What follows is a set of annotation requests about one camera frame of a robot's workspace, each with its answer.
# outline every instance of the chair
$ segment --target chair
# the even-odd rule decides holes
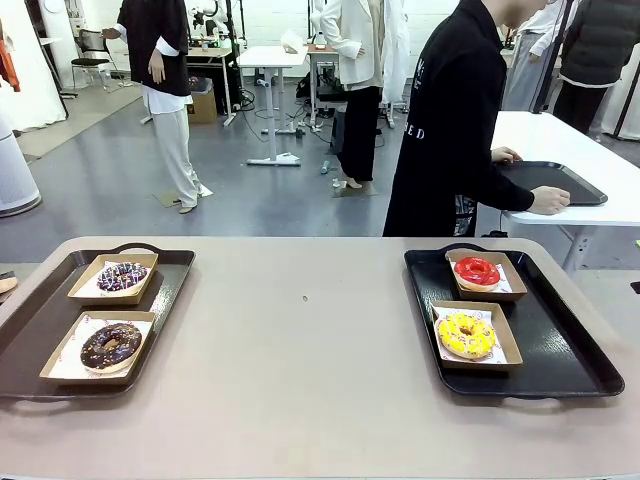
[[[78,32],[78,37],[76,38],[76,44],[80,47],[82,54],[84,55],[87,52],[98,52],[98,53],[106,53],[109,55],[109,59],[106,58],[86,58],[80,57],[75,60],[71,60],[71,73],[73,75],[73,89],[76,89],[76,68],[93,68],[99,70],[100,65],[104,65],[105,63],[111,63],[114,68],[117,70],[116,63],[111,56],[111,52],[107,48],[107,39],[102,36],[101,32],[94,32],[91,30],[81,29]],[[102,81],[102,88],[105,92],[109,92],[107,90],[107,85],[104,82],[104,77],[100,76],[100,80]]]

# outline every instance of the white jacket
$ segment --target white jacket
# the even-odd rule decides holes
[[[399,102],[407,81],[409,29],[404,0],[384,0],[385,37],[383,102]],[[374,41],[367,0],[329,0],[322,11],[322,33],[340,54],[340,79],[345,85],[365,82],[374,75]],[[363,48],[365,54],[358,57]]]

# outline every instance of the hand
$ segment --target hand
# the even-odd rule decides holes
[[[107,40],[115,40],[117,38],[120,38],[120,32],[115,28],[104,28],[102,30],[102,37],[106,38]]]
[[[532,190],[535,199],[529,211],[538,215],[556,215],[569,206],[569,192],[555,187],[538,187]]]
[[[164,60],[157,48],[153,50],[151,60],[149,60],[149,73],[153,77],[154,83],[162,83],[165,80]]]
[[[513,163],[521,162],[522,157],[508,147],[500,147],[491,150],[491,160],[493,163]]]

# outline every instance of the yellow icing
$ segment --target yellow icing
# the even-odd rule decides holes
[[[462,313],[442,319],[438,335],[447,350],[463,358],[486,357],[496,344],[491,325]]]

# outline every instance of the neck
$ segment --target neck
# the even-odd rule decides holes
[[[508,5],[505,0],[482,0],[484,6],[489,10],[491,17],[497,27],[504,25],[507,20]]]

